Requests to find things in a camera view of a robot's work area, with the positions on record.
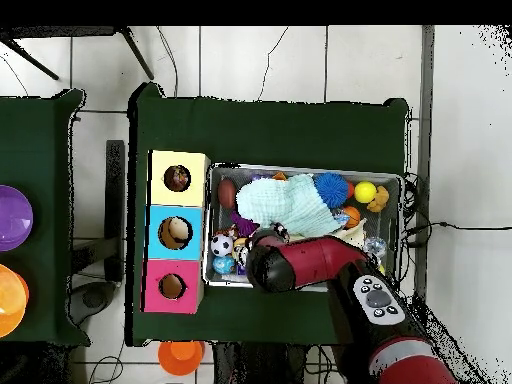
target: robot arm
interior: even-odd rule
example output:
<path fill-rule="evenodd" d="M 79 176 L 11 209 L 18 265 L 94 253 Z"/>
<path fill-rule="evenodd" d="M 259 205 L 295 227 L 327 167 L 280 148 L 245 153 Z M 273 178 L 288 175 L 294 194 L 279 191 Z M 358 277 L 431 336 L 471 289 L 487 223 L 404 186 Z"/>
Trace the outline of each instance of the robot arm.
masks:
<path fill-rule="evenodd" d="M 369 384 L 458 384 L 420 323 L 361 250 L 331 236 L 288 244 L 262 234 L 252 241 L 246 272 L 253 286 L 269 292 L 328 281 L 338 339 L 345 342 L 343 321 L 353 339 L 341 368 L 349 380 L 359 369 Z"/>

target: light blue knitted toy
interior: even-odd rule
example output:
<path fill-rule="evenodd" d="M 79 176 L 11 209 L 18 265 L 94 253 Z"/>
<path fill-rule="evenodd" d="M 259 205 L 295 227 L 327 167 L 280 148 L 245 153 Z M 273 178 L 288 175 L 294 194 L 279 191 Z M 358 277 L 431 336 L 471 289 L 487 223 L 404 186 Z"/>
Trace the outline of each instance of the light blue knitted toy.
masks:
<path fill-rule="evenodd" d="M 321 237 L 340 228 L 318 194 L 313 178 L 301 174 L 286 181 L 264 178 L 236 195 L 238 213 L 261 227 L 281 223 L 289 234 Z"/>

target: white tile floor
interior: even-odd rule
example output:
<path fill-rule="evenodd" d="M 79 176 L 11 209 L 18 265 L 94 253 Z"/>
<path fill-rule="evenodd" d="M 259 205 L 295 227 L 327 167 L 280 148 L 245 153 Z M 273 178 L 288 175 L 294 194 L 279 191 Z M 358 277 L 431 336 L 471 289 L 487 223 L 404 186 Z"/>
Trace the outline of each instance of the white tile floor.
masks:
<path fill-rule="evenodd" d="M 267 68 L 267 54 L 286 27 L 161 27 L 178 68 L 178 96 L 213 96 L 254 101 L 260 96 Z M 132 28 L 137 46 L 167 96 L 173 95 L 175 76 L 171 60 L 155 27 Z M 0 45 L 0 96 L 50 97 L 70 86 L 85 90 L 84 111 L 73 126 L 75 184 L 75 237 L 103 234 L 105 143 L 108 139 L 128 143 L 128 119 L 123 112 L 131 93 L 146 74 L 120 34 L 112 37 L 26 39 L 20 43 L 30 54 L 57 73 L 53 81 L 38 69 Z M 417 118 L 420 99 L 420 26 L 330 26 L 328 29 L 327 78 L 326 28 L 289 27 L 270 56 L 262 100 L 323 102 L 356 101 L 382 103 L 405 98 Z M 412 165 L 415 169 L 418 121 L 411 122 Z M 102 274 L 95 265 L 85 270 Z M 413 266 L 404 282 L 412 293 Z M 90 281 L 75 276 L 74 284 Z M 123 342 L 124 286 L 112 304 L 84 324 L 91 347 L 77 349 L 73 375 L 76 384 L 87 384 L 95 363 L 119 354 Z M 111 384 L 213 384 L 213 356 L 209 346 L 197 373 L 173 377 L 158 365 L 158 342 L 143 348 L 124 347 L 123 373 Z M 315 348 L 308 362 L 318 364 Z M 327 365 L 322 359 L 322 370 Z M 114 359 L 97 367 L 92 381 L 110 379 Z M 318 365 L 309 365 L 318 371 Z M 115 375 L 119 374 L 117 366 Z M 305 374 L 308 384 L 318 384 L 318 375 Z M 331 373 L 329 384 L 342 383 Z"/>

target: yellow cube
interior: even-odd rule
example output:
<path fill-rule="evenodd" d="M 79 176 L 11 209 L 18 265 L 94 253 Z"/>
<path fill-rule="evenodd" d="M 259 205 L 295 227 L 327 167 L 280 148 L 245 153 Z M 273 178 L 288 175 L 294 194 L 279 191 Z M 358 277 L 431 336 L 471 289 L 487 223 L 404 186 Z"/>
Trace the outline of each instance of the yellow cube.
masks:
<path fill-rule="evenodd" d="M 153 150 L 148 161 L 152 205 L 204 206 L 210 164 L 204 154 Z"/>

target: blue spiky ball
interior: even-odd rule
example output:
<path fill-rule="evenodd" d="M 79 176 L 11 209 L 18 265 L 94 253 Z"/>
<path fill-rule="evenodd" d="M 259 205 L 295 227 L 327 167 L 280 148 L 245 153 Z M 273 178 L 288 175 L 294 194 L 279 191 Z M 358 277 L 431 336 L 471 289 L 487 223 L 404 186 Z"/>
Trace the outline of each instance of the blue spiky ball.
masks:
<path fill-rule="evenodd" d="M 348 183 L 339 174 L 326 172 L 315 177 L 318 194 L 329 209 L 339 208 L 348 197 Z"/>

